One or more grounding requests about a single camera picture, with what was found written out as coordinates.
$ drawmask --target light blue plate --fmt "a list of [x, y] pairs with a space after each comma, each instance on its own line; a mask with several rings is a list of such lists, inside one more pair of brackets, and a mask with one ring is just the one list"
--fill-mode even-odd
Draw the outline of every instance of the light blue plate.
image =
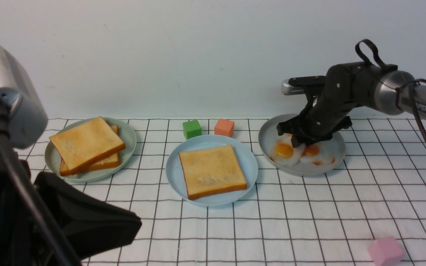
[[[180, 164], [179, 152], [202, 150], [223, 145], [233, 146], [236, 158], [238, 158], [241, 170], [247, 181], [247, 189], [212, 195], [196, 200], [189, 200], [186, 193], [185, 179], [182, 165]], [[167, 174], [169, 184], [175, 192], [177, 192], [186, 201], [203, 207], [219, 206], [235, 202], [249, 192], [257, 180], [257, 161], [251, 150], [240, 141], [220, 135], [202, 135], [191, 138], [176, 147], [167, 160], [165, 172]]]

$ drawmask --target grid tablecloth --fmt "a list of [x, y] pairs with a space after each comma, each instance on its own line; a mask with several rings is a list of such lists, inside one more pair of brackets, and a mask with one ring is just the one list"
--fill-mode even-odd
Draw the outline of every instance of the grid tablecloth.
[[[46, 170], [48, 137], [76, 121], [51, 119], [35, 145], [18, 150], [33, 178]], [[353, 119], [341, 131], [344, 162], [321, 177], [289, 175], [266, 160], [257, 142], [265, 119], [233, 120], [233, 137], [251, 148], [259, 176], [238, 202], [208, 209], [183, 201], [163, 169], [185, 140], [187, 120], [124, 121], [138, 137], [125, 169], [73, 186], [135, 212], [143, 225], [131, 245], [84, 265], [371, 266], [372, 239], [394, 236], [406, 253], [401, 265], [426, 266], [426, 147], [412, 119]], [[203, 134], [213, 134], [216, 120], [199, 122]]]

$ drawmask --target egg white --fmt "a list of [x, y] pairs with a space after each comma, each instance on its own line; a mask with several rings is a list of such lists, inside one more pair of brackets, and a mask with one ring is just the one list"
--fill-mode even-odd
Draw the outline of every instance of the egg white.
[[[281, 143], [290, 146], [294, 150], [294, 153], [293, 153], [293, 155], [291, 157], [289, 157], [289, 158], [282, 158], [282, 157], [279, 157], [279, 156], [277, 156], [275, 154], [275, 147], [278, 144], [281, 144]], [[280, 166], [289, 167], [289, 166], [293, 166], [293, 165], [296, 165], [297, 163], [299, 163], [300, 157], [301, 157], [301, 155], [303, 153], [303, 150], [305, 150], [305, 145], [304, 144], [301, 144], [300, 146], [298, 146], [296, 148], [293, 148], [292, 147], [292, 142], [291, 142], [291, 137], [290, 136], [286, 136], [286, 137], [280, 138], [279, 140], [277, 140], [274, 143], [274, 145], [272, 146], [272, 148], [270, 150], [270, 153], [269, 153], [270, 156], [269, 156], [269, 158], [272, 161], [274, 161], [275, 163], [277, 163], [278, 165], [280, 165]]]
[[315, 145], [318, 146], [318, 149], [320, 150], [319, 153], [315, 156], [303, 155], [300, 158], [301, 162], [311, 163], [314, 165], [328, 165], [335, 162], [333, 153], [331, 153], [331, 151], [323, 145], [323, 143], [316, 143]]

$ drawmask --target gray plate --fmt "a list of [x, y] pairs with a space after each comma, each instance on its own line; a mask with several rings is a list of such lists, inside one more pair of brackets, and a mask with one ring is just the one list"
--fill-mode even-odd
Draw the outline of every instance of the gray plate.
[[269, 158], [270, 150], [275, 141], [282, 137], [277, 135], [277, 124], [279, 122], [287, 121], [294, 116], [297, 116], [297, 114], [290, 113], [287, 115], [276, 116], [269, 119], [266, 123], [264, 123], [264, 125], [262, 125], [261, 130], [259, 131], [259, 145], [261, 146], [262, 153], [267, 158], [267, 160], [280, 170], [293, 175], [320, 175], [333, 170], [338, 165], [340, 165], [345, 158], [345, 141], [339, 132], [334, 133], [331, 140], [322, 141], [322, 143], [335, 156], [335, 162], [333, 164], [317, 166], [311, 163], [299, 162], [298, 164], [291, 167], [283, 167], [273, 162]]
[[[64, 132], [66, 130], [69, 130], [70, 128], [79, 126], [91, 119], [93, 118], [85, 119], [85, 120], [73, 123], [70, 126], [67, 126], [66, 128], [62, 129], [60, 132]], [[114, 125], [119, 126], [119, 137], [126, 144], [126, 148], [119, 152], [119, 155], [121, 157], [121, 165], [116, 168], [103, 169], [103, 170], [92, 171], [88, 173], [81, 173], [77, 175], [68, 175], [65, 177], [66, 179], [76, 183], [85, 183], [85, 182], [102, 180], [103, 178], [113, 175], [117, 171], [121, 170], [121, 168], [123, 168], [123, 166], [130, 160], [132, 154], [134, 153], [134, 149], [136, 148], [136, 143], [137, 143], [136, 133], [134, 132], [131, 126], [129, 126], [127, 123], [123, 121], [120, 121], [114, 118], [106, 118], [106, 117], [104, 117], [103, 119], [110, 126], [114, 126]], [[47, 148], [45, 149], [45, 163], [47, 164], [47, 167], [49, 167], [49, 169], [52, 172], [60, 176], [61, 157], [60, 157], [60, 153], [54, 147], [52, 142], [50, 142], [47, 145]]]

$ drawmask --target toast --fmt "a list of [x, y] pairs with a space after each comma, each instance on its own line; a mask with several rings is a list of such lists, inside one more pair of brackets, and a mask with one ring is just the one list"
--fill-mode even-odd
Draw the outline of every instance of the toast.
[[[119, 126], [111, 126], [111, 129], [113, 129], [116, 135], [119, 135]], [[88, 168], [82, 169], [77, 174], [114, 168], [114, 167], [120, 166], [120, 164], [121, 164], [121, 157], [119, 153], [115, 153], [109, 156], [108, 158], [105, 158], [103, 160], [100, 160], [99, 162], [96, 162], [88, 166]], [[65, 163], [64, 159], [62, 159], [62, 161], [60, 162], [60, 175], [65, 177], [69, 175], [69, 173], [70, 171], [68, 170], [67, 164]]]
[[247, 189], [233, 146], [179, 153], [188, 199]]
[[72, 175], [126, 148], [100, 116], [49, 137]]

